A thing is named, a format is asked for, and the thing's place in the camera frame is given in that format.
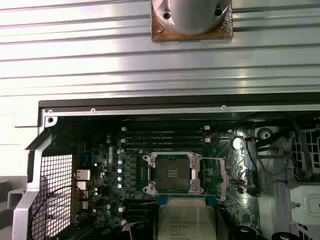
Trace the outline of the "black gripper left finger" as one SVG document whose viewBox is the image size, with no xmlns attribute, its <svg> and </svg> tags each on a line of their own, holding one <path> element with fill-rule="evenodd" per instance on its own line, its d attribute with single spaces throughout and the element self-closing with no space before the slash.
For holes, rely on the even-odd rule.
<svg viewBox="0 0 320 240">
<path fill-rule="evenodd" d="M 140 206 L 125 211 L 126 220 L 122 230 L 122 240 L 155 240 L 157 237 L 157 206 Z"/>
</svg>

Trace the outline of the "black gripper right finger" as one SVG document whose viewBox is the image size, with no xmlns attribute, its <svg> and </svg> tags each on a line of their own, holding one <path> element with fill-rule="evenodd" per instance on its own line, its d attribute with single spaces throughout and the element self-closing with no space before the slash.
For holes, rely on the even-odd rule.
<svg viewBox="0 0 320 240">
<path fill-rule="evenodd" d="M 221 207 L 216 208 L 217 240 L 266 240 L 256 228 L 237 224 L 229 212 Z"/>
</svg>

